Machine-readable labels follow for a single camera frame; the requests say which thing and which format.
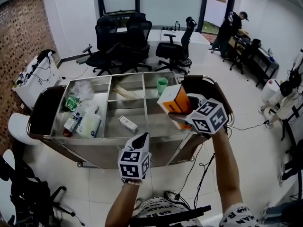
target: black cap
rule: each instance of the black cap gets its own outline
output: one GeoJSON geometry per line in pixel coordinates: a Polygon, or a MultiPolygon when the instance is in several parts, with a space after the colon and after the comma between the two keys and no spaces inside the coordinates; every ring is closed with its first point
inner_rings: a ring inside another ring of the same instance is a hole
{"type": "Polygon", "coordinates": [[[245,18],[247,21],[249,21],[249,20],[248,20],[247,12],[243,12],[243,11],[242,11],[242,12],[240,12],[240,13],[244,16],[244,18],[245,18]]]}

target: green cup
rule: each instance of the green cup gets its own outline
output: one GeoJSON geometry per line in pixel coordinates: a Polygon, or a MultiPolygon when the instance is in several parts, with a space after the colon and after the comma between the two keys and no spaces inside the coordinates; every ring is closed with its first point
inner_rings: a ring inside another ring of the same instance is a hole
{"type": "Polygon", "coordinates": [[[163,93],[164,89],[166,88],[168,82],[169,81],[166,78],[159,78],[157,80],[157,91],[160,96],[163,93]]]}

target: green snack package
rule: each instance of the green snack package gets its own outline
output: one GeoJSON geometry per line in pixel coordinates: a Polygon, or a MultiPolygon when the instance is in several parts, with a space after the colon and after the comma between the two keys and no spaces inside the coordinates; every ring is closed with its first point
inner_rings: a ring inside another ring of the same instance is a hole
{"type": "Polygon", "coordinates": [[[70,96],[65,102],[65,107],[67,107],[71,111],[75,111],[79,103],[80,103],[79,98],[70,96]]]}

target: plastic bag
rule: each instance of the plastic bag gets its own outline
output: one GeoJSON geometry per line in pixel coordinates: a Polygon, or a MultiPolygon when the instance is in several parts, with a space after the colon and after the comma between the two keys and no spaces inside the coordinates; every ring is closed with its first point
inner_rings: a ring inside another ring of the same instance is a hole
{"type": "Polygon", "coordinates": [[[81,101],[92,100],[94,94],[95,92],[88,81],[77,81],[69,93],[70,96],[77,97],[81,101]]]}

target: orange box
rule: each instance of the orange box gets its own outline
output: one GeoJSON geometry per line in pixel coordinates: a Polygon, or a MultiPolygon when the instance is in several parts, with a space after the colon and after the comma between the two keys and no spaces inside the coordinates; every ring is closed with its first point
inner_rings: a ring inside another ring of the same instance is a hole
{"type": "MultiPolygon", "coordinates": [[[[157,101],[157,104],[165,113],[190,114],[193,109],[191,102],[181,84],[166,87],[157,101]]],[[[191,129],[190,125],[184,125],[174,121],[179,129],[191,129]]]]}

